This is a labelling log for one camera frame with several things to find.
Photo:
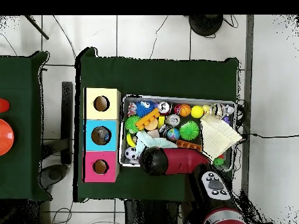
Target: dark green tablecloth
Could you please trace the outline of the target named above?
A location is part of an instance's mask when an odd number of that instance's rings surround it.
[[[0,98],[10,109],[0,113],[13,129],[11,150],[0,156],[0,198],[48,200],[50,195],[39,186],[41,157],[41,100],[39,69],[46,52],[30,57],[0,56]]]
[[[149,176],[121,167],[115,183],[83,183],[83,88],[117,88],[122,95],[236,101],[238,60],[168,61],[99,58],[87,48],[76,60],[74,200],[128,198],[184,201],[185,176]]]

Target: orange basketball ball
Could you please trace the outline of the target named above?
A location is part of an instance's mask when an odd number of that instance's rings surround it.
[[[180,105],[180,115],[187,117],[191,113],[191,107],[188,104]]]

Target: yellow ball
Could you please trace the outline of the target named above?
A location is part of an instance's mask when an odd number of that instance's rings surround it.
[[[191,116],[193,118],[200,118],[203,115],[203,108],[201,106],[194,106],[191,109]]]
[[[203,112],[204,112],[204,113],[209,113],[209,112],[210,112],[210,106],[208,106],[208,105],[203,105]]]

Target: pink cube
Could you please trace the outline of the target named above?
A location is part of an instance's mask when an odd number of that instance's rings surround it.
[[[83,182],[115,182],[119,173],[116,151],[87,151]]]

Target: circular hole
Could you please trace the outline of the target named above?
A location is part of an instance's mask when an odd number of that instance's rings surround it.
[[[108,163],[105,160],[97,160],[93,164],[93,171],[95,171],[98,174],[105,174],[108,170]]]
[[[98,96],[94,101],[93,101],[93,106],[97,111],[106,111],[109,106],[110,102],[107,97],[105,96]]]
[[[106,145],[111,139],[111,131],[104,126],[96,127],[91,132],[91,139],[97,145]]]

